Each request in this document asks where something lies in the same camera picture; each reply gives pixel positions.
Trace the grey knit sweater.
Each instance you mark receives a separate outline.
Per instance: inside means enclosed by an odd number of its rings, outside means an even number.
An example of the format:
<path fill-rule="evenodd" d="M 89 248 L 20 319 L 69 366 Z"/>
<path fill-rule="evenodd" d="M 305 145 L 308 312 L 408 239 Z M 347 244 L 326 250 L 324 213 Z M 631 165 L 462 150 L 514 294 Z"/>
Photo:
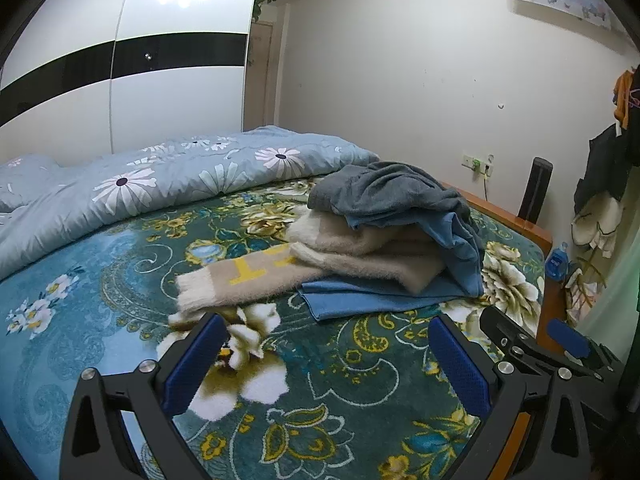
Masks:
<path fill-rule="evenodd" d="M 453 212 L 465 226 L 476 229 L 471 208 L 458 191 L 442 185 L 424 170 L 401 162 L 345 166 L 314 186 L 307 206 L 355 220 L 387 218 L 418 210 Z"/>

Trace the hanging clothes rack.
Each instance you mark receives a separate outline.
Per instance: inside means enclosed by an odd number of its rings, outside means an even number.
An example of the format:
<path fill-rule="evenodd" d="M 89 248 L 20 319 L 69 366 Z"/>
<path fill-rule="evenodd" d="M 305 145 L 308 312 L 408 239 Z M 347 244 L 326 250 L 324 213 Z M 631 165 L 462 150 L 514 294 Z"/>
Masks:
<path fill-rule="evenodd" d="M 614 122 L 589 141 L 584 176 L 574 193 L 573 245 L 582 251 L 567 279 L 567 317 L 582 321 L 606 289 L 600 263 L 613 260 L 622 239 L 624 195 L 631 170 L 639 166 L 639 71 L 626 70 L 613 89 Z"/>

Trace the wooden bed footboard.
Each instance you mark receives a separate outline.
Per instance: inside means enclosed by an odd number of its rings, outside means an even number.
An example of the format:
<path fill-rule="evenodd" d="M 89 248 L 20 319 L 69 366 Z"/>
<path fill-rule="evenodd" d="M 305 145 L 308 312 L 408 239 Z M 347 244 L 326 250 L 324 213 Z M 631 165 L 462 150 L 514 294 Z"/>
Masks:
<path fill-rule="evenodd" d="M 560 298 L 560 286 L 547 286 L 542 274 L 542 258 L 551 252 L 551 235 L 475 195 L 466 194 L 465 197 L 472 207 L 473 218 L 480 226 L 480 237 L 488 243 L 486 254 L 494 256 L 503 250 L 506 253 L 503 258 L 524 273 L 529 281 L 533 281 L 533 278 L 538 280 L 537 307 L 533 315 L 524 314 L 523 318 L 533 322 L 537 339 L 540 342 L 547 341 L 549 347 L 555 350 L 556 345 L 547 338 L 546 324 L 552 318 L 562 318 L 564 307 Z M 458 304 L 454 301 L 447 302 L 442 306 L 442 312 L 450 316 L 483 358 L 496 362 L 503 357 L 503 353 L 480 330 L 480 314 L 484 307 L 492 303 L 491 299 L 461 301 Z M 491 470 L 487 474 L 473 472 L 470 477 L 509 478 L 532 421 L 533 417 L 529 414 L 519 414 L 509 432 L 498 439 L 499 454 Z M 478 436 L 481 433 L 482 421 L 468 414 L 462 405 L 448 417 L 433 418 L 423 434 L 428 447 L 425 453 L 427 461 L 423 464 L 421 476 L 429 479 L 451 478 L 456 467 L 468 460 L 474 450 L 480 449 L 482 440 Z"/>

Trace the blue folded garment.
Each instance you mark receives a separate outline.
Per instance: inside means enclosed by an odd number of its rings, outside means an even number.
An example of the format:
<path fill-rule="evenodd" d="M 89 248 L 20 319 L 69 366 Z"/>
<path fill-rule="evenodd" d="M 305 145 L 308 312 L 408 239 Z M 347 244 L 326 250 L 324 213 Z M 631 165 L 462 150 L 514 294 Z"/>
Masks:
<path fill-rule="evenodd" d="M 453 211 L 415 209 L 365 224 L 303 208 L 286 237 L 293 256 L 329 273 L 298 288 L 318 321 L 434 306 L 483 291 L 477 230 Z"/>

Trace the blue bottle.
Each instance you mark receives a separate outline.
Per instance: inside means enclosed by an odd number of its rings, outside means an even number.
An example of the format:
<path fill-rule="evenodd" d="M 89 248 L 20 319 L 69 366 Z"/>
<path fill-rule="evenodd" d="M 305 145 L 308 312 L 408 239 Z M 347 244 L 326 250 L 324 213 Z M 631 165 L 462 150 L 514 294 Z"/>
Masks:
<path fill-rule="evenodd" d="M 567 253 L 568 244 L 563 242 L 560 246 L 552 249 L 546 263 L 544 264 L 544 274 L 547 278 L 555 282 L 565 280 L 570 259 Z"/>

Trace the black chair back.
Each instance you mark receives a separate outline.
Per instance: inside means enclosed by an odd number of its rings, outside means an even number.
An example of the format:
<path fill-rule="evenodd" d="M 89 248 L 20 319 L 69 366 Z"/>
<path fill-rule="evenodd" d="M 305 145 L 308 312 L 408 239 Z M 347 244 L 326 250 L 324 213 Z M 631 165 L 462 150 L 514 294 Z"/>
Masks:
<path fill-rule="evenodd" d="M 547 159 L 535 157 L 527 180 L 518 218 L 536 224 L 547 195 L 553 165 Z"/>

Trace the teal floral bed blanket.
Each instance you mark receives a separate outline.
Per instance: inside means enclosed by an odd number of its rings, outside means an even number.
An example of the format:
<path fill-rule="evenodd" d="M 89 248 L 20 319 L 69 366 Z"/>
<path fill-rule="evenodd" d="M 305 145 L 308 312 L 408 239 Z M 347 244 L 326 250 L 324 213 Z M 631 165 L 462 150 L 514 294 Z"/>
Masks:
<path fill-rule="evenodd" d="M 133 370 L 175 339 L 180 274 L 279 244 L 311 180 L 155 211 L 51 252 L 1 283 L 1 420 L 39 479 L 60 474 L 76 382 Z M 478 421 L 428 348 L 436 307 L 316 321 L 270 298 L 260 356 L 224 350 L 175 420 L 214 479 L 438 479 Z"/>

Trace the beige fluffy sweater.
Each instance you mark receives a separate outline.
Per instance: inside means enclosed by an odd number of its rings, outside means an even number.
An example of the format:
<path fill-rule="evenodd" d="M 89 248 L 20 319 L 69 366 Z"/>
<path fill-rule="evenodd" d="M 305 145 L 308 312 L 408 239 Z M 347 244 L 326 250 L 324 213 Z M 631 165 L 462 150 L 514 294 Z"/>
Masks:
<path fill-rule="evenodd" d="M 445 269 L 434 238 L 414 224 L 352 229 L 337 214 L 305 206 L 296 214 L 284 244 L 179 275 L 178 313 L 249 304 L 331 274 L 391 281 L 417 294 Z"/>

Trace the light blue floral duvet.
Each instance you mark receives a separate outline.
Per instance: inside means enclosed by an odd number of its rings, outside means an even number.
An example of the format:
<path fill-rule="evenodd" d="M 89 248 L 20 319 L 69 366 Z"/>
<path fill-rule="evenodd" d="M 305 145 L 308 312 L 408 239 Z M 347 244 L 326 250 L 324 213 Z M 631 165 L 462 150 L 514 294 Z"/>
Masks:
<path fill-rule="evenodd" d="M 339 136 L 277 126 L 165 141 L 79 166 L 18 156 L 1 167 L 1 275 L 138 214 L 376 159 Z"/>

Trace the white black sliding wardrobe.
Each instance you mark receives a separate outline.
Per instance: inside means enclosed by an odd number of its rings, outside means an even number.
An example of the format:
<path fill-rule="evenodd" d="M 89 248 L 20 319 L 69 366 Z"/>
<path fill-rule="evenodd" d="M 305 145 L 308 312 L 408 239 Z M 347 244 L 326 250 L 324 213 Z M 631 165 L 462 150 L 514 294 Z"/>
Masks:
<path fill-rule="evenodd" d="M 2 159 L 239 131 L 253 2 L 25 0 L 1 33 Z"/>

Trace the wooden door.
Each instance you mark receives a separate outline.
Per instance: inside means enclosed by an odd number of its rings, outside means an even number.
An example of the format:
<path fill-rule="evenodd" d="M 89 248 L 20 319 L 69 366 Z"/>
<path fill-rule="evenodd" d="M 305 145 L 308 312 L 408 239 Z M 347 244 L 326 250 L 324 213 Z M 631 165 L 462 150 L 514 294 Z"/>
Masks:
<path fill-rule="evenodd" d="M 245 72 L 244 118 L 245 131 L 268 122 L 270 116 L 270 61 L 272 30 L 270 23 L 250 26 Z"/>

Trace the wall power outlet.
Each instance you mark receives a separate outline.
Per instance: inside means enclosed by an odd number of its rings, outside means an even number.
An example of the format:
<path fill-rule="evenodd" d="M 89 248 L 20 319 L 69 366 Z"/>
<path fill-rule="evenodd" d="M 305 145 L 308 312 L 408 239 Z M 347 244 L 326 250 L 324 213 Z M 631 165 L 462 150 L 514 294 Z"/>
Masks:
<path fill-rule="evenodd" d="M 471 169 L 474 174 L 480 174 L 485 178 L 489 178 L 492 173 L 492 163 L 494 162 L 494 155 L 489 154 L 486 159 L 480 159 L 467 154 L 462 155 L 461 165 L 465 168 Z"/>

